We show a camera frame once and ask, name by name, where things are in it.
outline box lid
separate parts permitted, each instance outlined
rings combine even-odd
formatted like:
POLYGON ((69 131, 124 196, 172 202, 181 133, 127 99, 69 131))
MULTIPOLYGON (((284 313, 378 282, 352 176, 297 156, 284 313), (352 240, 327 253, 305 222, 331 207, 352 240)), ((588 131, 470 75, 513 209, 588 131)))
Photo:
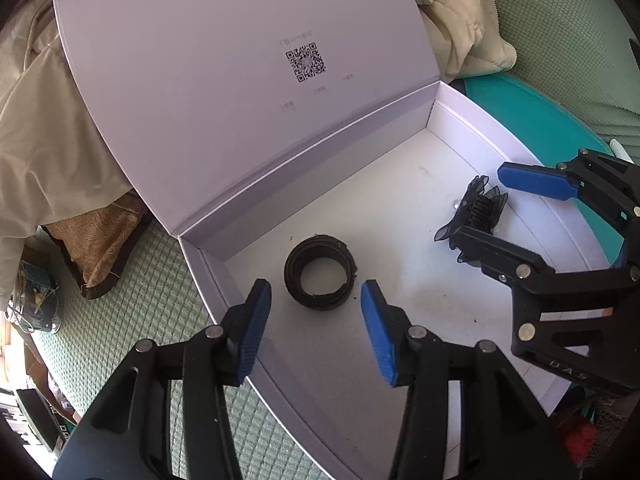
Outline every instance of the box lid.
POLYGON ((174 235, 439 77, 414 0, 54 2, 98 129, 174 235))

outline silver screw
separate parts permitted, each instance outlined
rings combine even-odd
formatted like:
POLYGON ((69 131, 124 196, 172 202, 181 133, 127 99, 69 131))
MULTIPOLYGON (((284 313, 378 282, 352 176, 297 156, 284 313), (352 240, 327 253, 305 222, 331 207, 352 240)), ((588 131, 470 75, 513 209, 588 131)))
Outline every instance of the silver screw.
POLYGON ((491 354, 498 348, 493 341, 489 341, 488 339, 482 339, 482 341, 478 343, 478 347, 485 354, 491 354))
POLYGON ((225 329, 220 325, 210 325, 207 326, 207 329, 204 331, 204 333, 209 339, 218 339, 223 335, 223 333, 225 333, 225 329))
POLYGON ((518 329, 518 337, 520 341, 531 341, 533 336, 536 335, 536 327, 534 327, 531 323, 524 323, 518 329))
POLYGON ((149 352, 154 347, 154 342, 151 339, 141 339, 136 343, 136 351, 141 354, 144 352, 149 352))
POLYGON ((420 325, 411 325, 406 332, 411 339, 422 339, 429 333, 425 327, 420 325))
POLYGON ((528 278, 531 274, 531 267, 527 264, 520 264, 516 267, 516 276, 518 276, 521 280, 528 278))

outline black belt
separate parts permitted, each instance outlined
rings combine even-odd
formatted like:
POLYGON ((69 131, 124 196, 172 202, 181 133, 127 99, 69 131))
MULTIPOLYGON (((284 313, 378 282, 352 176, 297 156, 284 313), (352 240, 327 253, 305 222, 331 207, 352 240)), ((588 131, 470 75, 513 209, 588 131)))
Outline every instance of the black belt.
POLYGON ((347 246, 328 235, 316 235, 296 245, 284 264, 284 283, 294 300, 315 310, 331 310, 349 297, 356 277, 356 263, 347 246), (330 258, 341 264, 347 282, 329 294, 309 294, 302 288, 300 277, 306 264, 318 258, 330 258))

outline brown fabric pouch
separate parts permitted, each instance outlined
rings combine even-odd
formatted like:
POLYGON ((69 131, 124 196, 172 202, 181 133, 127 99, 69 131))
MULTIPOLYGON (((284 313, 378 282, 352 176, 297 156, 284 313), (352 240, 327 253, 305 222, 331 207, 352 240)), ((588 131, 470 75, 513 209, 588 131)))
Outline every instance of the brown fabric pouch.
POLYGON ((94 300, 116 284, 151 219, 145 203, 135 194, 127 193, 107 207, 48 224, 43 229, 62 250, 82 296, 94 300))

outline green cushion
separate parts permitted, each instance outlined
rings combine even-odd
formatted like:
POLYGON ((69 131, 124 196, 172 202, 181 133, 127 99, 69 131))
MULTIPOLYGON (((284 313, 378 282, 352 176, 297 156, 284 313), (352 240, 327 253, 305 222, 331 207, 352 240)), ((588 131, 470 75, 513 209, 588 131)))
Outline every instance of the green cushion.
MULTIPOLYGON (((507 74, 464 80, 466 95, 518 137, 545 166, 577 155, 579 148, 611 153, 609 147, 564 108, 507 74)), ((618 257, 622 237, 600 216, 575 201, 607 259, 618 257)))

